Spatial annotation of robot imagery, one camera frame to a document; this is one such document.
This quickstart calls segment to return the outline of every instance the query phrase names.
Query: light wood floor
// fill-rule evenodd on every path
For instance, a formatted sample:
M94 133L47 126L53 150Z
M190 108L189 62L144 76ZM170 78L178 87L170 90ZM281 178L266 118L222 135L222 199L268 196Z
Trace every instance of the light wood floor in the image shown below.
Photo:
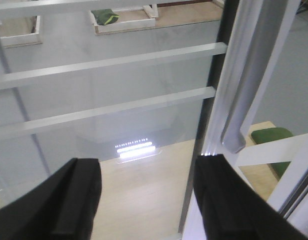
M159 240L178 231L194 140L159 155L101 162L103 191L92 240Z

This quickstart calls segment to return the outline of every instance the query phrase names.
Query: green object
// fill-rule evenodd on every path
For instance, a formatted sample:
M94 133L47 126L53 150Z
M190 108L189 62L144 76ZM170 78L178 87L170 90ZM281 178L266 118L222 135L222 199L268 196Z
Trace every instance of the green object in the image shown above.
M252 139L255 141L256 144L264 144L280 139L286 139L293 137L294 135L287 129L283 127L272 127L262 130L256 130L252 132ZM290 162L276 162L271 163L271 167L277 174L279 178L282 177L286 169L288 168Z
M119 18L119 15L114 13L111 9L101 9L91 11L94 14L98 25L113 24Z

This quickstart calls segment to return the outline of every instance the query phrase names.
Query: gray wall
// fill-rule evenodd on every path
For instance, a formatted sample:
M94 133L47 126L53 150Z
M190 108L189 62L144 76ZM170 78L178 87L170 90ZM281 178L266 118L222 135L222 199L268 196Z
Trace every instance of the gray wall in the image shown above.
M308 133L308 11L296 16L254 123Z

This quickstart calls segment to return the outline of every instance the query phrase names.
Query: glass panel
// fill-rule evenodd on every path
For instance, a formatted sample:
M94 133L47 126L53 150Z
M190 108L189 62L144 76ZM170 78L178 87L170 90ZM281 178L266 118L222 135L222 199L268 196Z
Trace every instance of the glass panel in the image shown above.
M93 25L88 11L31 18L36 19L31 43L1 38L11 71L59 66L64 70L73 67L67 65L92 61L106 65L113 58L155 56L214 43L222 9L212 2L159 6L156 20L142 7L114 12L120 19L106 28ZM144 16L155 25L104 31ZM117 65L111 67L87 64L81 71L34 78L30 84L0 90L0 127L204 88L211 55L127 64L117 64L122 59L116 59L109 64ZM176 235L203 98L175 104L165 97L159 107L148 103L146 108L69 120L33 135L0 140L0 207L27 193L69 159L98 158L103 192L92 239Z
M272 78L251 126L247 146L308 133L308 11L296 15ZM281 162L240 166L255 191L264 199L271 193L294 158L288 149Z
M51 173L73 157L101 161L103 190L92 239L177 233L201 105L110 114L37 133ZM154 150L120 157L119 149L148 142ZM47 178L41 160L30 136L0 141L0 207Z

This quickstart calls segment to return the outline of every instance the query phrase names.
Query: white horizontal bar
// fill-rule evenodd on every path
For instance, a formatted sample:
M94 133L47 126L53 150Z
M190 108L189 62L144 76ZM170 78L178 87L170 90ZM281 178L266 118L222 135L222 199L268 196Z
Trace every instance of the white horizontal bar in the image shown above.
M70 123L106 114L122 111L148 111L157 108L168 107L189 101L197 101L215 96L213 87L203 87L194 90L182 91L167 95L161 95L136 101L103 106L83 111L67 113L58 116L42 118L22 123L0 126L0 140L16 138L25 135L40 133L55 128L68 127Z
M289 162L307 137L308 134L304 134L246 147L239 153L236 166Z
M46 14L81 12L97 9L128 8L152 4L175 3L179 0L40 0L0 4L0 20Z
M29 84L37 84L45 81L50 81L50 76L71 74L76 71L86 71L97 68L111 68L120 66L120 68L139 68L143 66L150 66L155 64L165 64L184 59L200 58L213 55L219 55L226 52L227 45L223 42L189 46L177 48L172 50L157 51L151 53L144 53L132 56L124 56L117 58L110 58L98 61L89 61L77 64L62 65L55 67L40 68L35 70L20 71L9 73L1 76L0 90L15 88Z

